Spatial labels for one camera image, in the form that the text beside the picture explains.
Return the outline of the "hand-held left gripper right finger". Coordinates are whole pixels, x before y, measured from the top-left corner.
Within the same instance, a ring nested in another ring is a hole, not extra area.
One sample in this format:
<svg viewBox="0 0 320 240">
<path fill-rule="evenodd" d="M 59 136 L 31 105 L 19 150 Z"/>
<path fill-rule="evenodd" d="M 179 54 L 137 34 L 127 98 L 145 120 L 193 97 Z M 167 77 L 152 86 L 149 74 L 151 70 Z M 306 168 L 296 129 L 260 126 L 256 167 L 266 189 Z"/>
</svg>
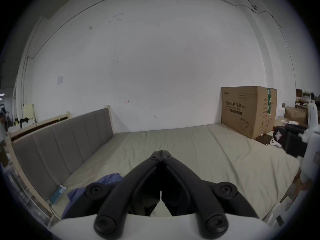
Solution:
<svg viewBox="0 0 320 240">
<path fill-rule="evenodd" d="M 195 212 L 198 230 L 203 238 L 217 239 L 227 232 L 230 223 L 226 213 L 258 219 L 253 207 L 233 183 L 202 180 L 166 150 L 161 151 L 161 162 L 165 172 L 185 191 L 185 210 Z"/>
</svg>

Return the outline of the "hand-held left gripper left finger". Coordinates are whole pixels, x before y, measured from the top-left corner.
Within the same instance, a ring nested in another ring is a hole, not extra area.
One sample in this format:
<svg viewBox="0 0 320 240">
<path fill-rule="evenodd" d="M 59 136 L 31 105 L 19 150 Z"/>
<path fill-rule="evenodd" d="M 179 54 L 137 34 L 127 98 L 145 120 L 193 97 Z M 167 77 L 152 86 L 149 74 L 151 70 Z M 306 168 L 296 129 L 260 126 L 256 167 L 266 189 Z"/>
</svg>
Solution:
<svg viewBox="0 0 320 240">
<path fill-rule="evenodd" d="M 150 158 L 131 170 L 122 180 L 103 184 L 94 182 L 70 205 L 64 219 L 96 214 L 94 231 L 104 239 L 119 239 L 123 233 L 131 199 L 145 181 L 157 171 L 163 151 L 154 151 Z"/>
</svg>

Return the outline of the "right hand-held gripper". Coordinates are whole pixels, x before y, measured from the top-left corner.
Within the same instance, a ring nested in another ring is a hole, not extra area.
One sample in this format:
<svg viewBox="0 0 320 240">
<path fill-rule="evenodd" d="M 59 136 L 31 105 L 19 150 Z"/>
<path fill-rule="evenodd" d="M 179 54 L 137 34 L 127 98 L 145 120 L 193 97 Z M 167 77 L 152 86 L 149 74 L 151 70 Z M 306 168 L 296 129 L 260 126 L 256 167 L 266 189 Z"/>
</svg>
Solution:
<svg viewBox="0 0 320 240">
<path fill-rule="evenodd" d="M 282 148 L 285 148 L 287 154 L 295 158 L 302 158 L 300 160 L 300 180 L 302 184 L 313 184 L 320 167 L 320 125 L 317 106 L 314 103 L 308 104 L 307 124 L 307 129 L 294 124 L 275 126 L 273 139 Z"/>
</svg>

